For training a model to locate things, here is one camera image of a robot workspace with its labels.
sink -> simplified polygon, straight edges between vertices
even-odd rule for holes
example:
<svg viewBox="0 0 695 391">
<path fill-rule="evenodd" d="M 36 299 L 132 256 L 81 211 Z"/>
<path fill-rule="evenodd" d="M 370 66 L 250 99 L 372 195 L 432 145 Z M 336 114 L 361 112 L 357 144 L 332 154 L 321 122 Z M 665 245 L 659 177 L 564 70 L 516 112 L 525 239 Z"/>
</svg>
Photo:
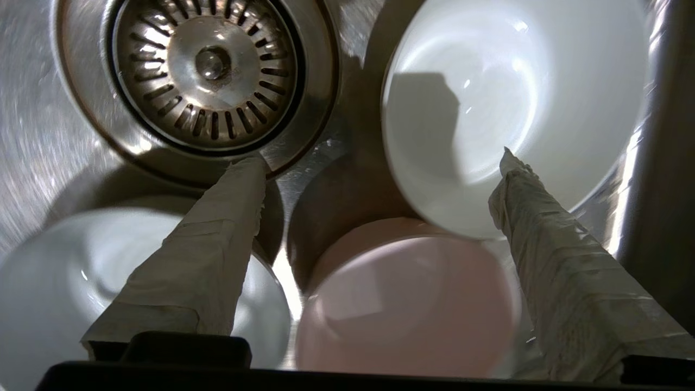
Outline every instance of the sink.
<svg viewBox="0 0 695 391">
<path fill-rule="evenodd" d="M 379 98 L 390 56 L 421 3 L 318 3 L 334 50 L 332 95 L 325 97 L 327 103 L 319 102 L 326 116 L 317 131 L 302 136 L 302 147 L 269 169 L 257 237 L 295 321 L 313 264 L 333 241 L 377 219 L 417 217 L 389 172 Z M 685 20 L 695 15 L 695 7 L 669 0 L 645 1 L 645 7 L 655 26 L 650 46 L 654 82 L 646 89 L 645 121 L 615 171 L 575 215 L 692 333 L 695 230 L 688 222 L 695 212 L 688 202 L 695 190 L 686 180 L 695 177 L 689 175 L 695 167 L 690 152 L 695 127 L 689 126 L 695 112 L 688 106 L 695 101 L 695 26 Z M 77 56 L 69 59 L 72 70 L 66 71 L 65 48 L 72 43 L 61 29 L 65 20 L 95 13 L 99 21 L 103 10 L 96 1 L 0 2 L 0 52 L 6 54 L 0 67 L 0 259 L 80 211 L 142 196 L 200 197 L 209 178 L 233 159 L 196 166 L 205 172 L 203 183 L 167 175 L 152 168 L 162 161 L 147 160 L 152 141 L 124 148 L 98 118 L 124 101 L 117 88 L 105 89 L 113 96 L 99 100 L 97 112 L 85 108 L 75 92 L 89 84 L 76 86 L 70 72 L 103 70 Z M 291 349 L 287 357 L 290 368 Z"/>
</svg>

